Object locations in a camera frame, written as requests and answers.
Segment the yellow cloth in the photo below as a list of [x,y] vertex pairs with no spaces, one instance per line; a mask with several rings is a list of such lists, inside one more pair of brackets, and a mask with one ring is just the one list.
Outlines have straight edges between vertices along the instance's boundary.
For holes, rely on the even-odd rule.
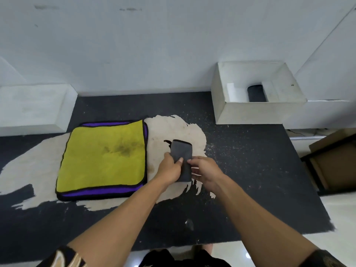
[[110,185],[136,185],[145,176],[142,121],[118,126],[77,127],[67,143],[57,192]]

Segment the person's right arm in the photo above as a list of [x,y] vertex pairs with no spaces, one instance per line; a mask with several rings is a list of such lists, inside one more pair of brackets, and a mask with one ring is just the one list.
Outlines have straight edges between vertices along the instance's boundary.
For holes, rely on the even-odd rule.
[[208,157],[188,160],[201,181],[225,207],[242,242],[258,267],[299,266],[318,249],[312,242],[269,213]]

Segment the black patterned sleeve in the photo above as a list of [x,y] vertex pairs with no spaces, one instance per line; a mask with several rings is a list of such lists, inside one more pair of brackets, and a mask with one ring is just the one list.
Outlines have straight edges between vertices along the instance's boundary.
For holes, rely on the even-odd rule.
[[67,246],[61,246],[37,267],[87,267],[76,251]]
[[314,251],[300,267],[346,267],[326,250]]

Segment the beige peeled patch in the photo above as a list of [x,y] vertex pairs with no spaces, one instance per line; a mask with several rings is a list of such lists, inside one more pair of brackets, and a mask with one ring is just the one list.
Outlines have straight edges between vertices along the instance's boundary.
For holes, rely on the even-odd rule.
[[[205,156],[206,137],[197,124],[187,124],[179,116],[159,116],[145,119],[149,127],[147,145],[148,180],[157,173],[158,165],[165,152],[169,152],[165,139],[180,139],[192,143],[194,156]],[[56,179],[60,162],[68,141],[69,133],[45,139],[37,146],[21,156],[10,161],[0,174],[0,195],[14,192],[25,185],[31,184],[34,197],[13,205],[22,210],[37,207],[43,202],[57,201],[55,193]],[[189,190],[191,182],[174,183],[160,196],[157,202],[180,196],[184,190]],[[201,182],[195,182],[198,192],[202,188]],[[119,206],[127,198],[105,200],[80,200],[78,206],[83,205],[90,211],[98,211]]]

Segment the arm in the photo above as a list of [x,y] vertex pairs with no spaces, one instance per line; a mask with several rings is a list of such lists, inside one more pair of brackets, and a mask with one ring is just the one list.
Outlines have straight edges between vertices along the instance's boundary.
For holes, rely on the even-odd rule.
[[158,197],[179,178],[182,162],[183,158],[180,158],[174,164],[170,154],[165,153],[151,181],[68,246],[90,267],[124,265]]
[[193,178],[201,181],[225,207],[254,264],[258,267],[299,266],[318,248],[249,197],[224,175],[211,158],[193,157]]

